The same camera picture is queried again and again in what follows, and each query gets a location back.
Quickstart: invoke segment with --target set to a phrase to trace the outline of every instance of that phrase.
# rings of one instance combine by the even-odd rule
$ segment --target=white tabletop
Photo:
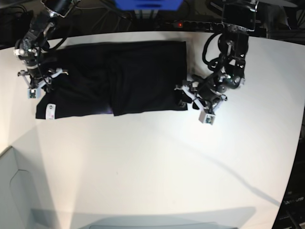
[[[187,41],[190,66],[207,75],[201,55],[210,35],[114,33],[65,45]],[[215,39],[207,59],[218,54]],[[31,172],[39,197],[34,207],[53,227],[214,222],[221,229],[270,229],[298,144],[304,56],[304,46],[250,38],[246,84],[227,93],[209,126],[192,109],[35,120],[38,101],[27,99],[16,76],[24,67],[12,49],[2,50],[0,136],[17,150],[19,169]]]

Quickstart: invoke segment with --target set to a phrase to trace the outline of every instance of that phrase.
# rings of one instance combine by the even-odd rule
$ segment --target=white care label
[[[48,104],[46,109],[46,119],[47,120],[53,120],[55,119],[55,104]]]

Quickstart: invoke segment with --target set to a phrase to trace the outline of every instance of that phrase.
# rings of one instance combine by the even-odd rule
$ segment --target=folded black garment
[[[186,79],[185,42],[102,43],[68,47],[47,53],[44,68],[63,68],[69,75],[53,80],[53,90],[37,105],[45,119],[49,104],[55,118],[146,111],[187,110],[182,92]]]

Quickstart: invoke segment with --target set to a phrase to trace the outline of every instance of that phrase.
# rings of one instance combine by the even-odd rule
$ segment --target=blue box
[[[177,10],[183,0],[115,0],[121,10]]]

